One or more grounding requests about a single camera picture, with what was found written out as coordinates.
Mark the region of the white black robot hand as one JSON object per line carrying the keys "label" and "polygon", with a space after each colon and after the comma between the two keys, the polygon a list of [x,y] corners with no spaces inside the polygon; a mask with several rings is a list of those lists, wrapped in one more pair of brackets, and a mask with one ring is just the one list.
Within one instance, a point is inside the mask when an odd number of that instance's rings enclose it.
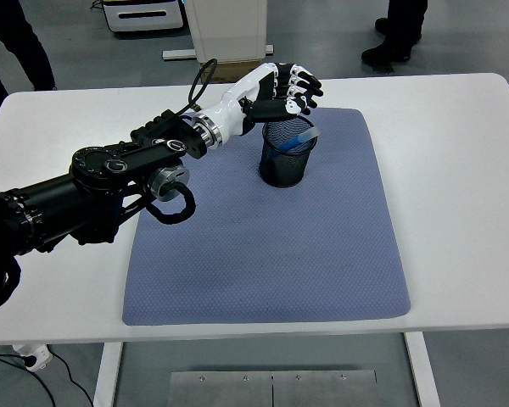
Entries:
{"label": "white black robot hand", "polygon": [[254,124],[290,120],[309,114],[322,84],[297,64],[264,63],[229,87],[221,101],[201,110],[194,120],[213,137],[212,145],[242,136]]}

